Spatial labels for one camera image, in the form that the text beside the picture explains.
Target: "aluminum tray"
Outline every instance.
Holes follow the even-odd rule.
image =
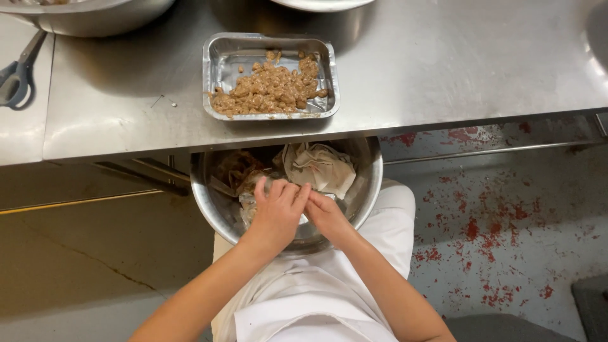
[[[232,117],[220,114],[211,107],[208,93],[220,86],[228,92],[237,85],[237,78],[251,75],[254,62],[266,61],[267,50],[281,50],[279,66],[298,69],[298,52],[313,53],[319,65],[319,86],[327,89],[327,97],[308,100],[306,109],[296,113],[237,114]],[[242,65],[245,72],[238,73]],[[203,108],[218,120],[283,120],[330,117],[340,107],[340,92],[336,59],[331,43],[307,35],[266,36],[259,33],[217,33],[212,35],[202,52]]]

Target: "gray floor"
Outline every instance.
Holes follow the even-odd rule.
[[[581,118],[383,137],[385,159],[585,139]],[[608,270],[607,147],[387,166],[416,195],[410,281],[445,317],[502,312],[584,341],[569,285]],[[182,156],[185,168],[187,156]],[[3,208],[145,187],[88,166],[0,169]],[[189,198],[0,216],[3,341],[121,341],[212,257]]]

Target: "metal mixing bowl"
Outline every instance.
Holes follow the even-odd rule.
[[[331,141],[332,147],[351,156],[357,173],[353,185],[344,200],[336,200],[348,221],[359,229],[370,215],[376,203],[382,183],[382,154],[376,137],[351,138]],[[224,195],[207,186],[219,162],[231,151],[192,154],[190,179],[192,192],[198,207],[211,227],[233,245],[245,233],[239,215],[240,203],[236,198]],[[277,257],[279,259],[301,259],[332,248],[310,222],[300,224],[294,241]]]
[[[148,24],[174,2],[175,0],[86,0],[66,5],[36,6],[0,0],[0,13],[60,35],[106,37]]]

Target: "forearm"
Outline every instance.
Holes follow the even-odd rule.
[[[399,341],[455,341],[433,307],[371,243],[354,230],[346,239],[343,252]]]
[[[130,341],[192,341],[268,262],[238,244],[181,288],[135,331]]]

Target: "person's left hand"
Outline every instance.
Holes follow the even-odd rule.
[[[249,245],[270,261],[294,240],[311,185],[300,188],[286,180],[275,180],[266,196],[265,183],[266,177],[262,177],[255,185],[257,212],[237,245]]]

